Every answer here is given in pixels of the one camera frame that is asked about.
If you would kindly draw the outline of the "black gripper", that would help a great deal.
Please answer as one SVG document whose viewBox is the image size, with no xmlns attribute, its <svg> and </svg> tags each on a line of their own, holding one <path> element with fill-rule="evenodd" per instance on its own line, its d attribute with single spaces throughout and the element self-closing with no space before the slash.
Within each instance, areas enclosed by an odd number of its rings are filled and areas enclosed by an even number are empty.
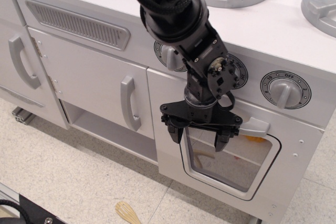
<svg viewBox="0 0 336 224">
<path fill-rule="evenodd" d="M 172 140 L 180 144 L 186 127 L 216 132 L 215 151 L 221 152 L 230 138 L 239 134 L 241 117 L 233 114 L 235 98 L 227 92 L 232 104 L 222 107 L 217 100 L 206 106 L 194 106 L 187 99 L 179 102 L 166 103 L 160 106 L 161 121 L 167 126 Z"/>
</svg>

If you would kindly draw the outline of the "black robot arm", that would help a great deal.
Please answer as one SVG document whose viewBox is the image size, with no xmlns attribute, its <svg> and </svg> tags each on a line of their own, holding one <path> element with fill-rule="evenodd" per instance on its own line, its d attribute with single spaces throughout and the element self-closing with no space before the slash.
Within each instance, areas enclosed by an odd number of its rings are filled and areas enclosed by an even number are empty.
<svg viewBox="0 0 336 224">
<path fill-rule="evenodd" d="M 239 77 L 227 49 L 211 26 L 205 0 L 137 0 L 146 30 L 158 42 L 171 46 L 187 68 L 184 100 L 163 104 L 161 120 L 175 143 L 186 127 L 213 131 L 216 151 L 238 135 L 242 118 L 232 107 L 219 104 L 222 96 L 231 103 L 231 90 Z"/>
</svg>

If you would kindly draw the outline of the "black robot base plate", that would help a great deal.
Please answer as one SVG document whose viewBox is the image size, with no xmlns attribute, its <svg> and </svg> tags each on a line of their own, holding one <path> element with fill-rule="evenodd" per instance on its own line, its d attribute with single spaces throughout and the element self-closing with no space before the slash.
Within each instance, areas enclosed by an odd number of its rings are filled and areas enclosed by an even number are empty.
<svg viewBox="0 0 336 224">
<path fill-rule="evenodd" d="M 34 224 L 65 224 L 63 220 L 59 217 L 53 215 L 52 213 L 48 212 L 44 208 L 40 207 L 39 205 L 35 204 L 31 200 L 27 199 L 26 197 L 20 195 L 19 196 L 19 203 L 16 203 L 11 200 L 1 199 L 1 206 L 8 206 L 14 208 L 20 213 L 18 218 L 14 217 L 1 217 L 1 223 L 8 224 L 8 223 L 34 223 Z"/>
</svg>

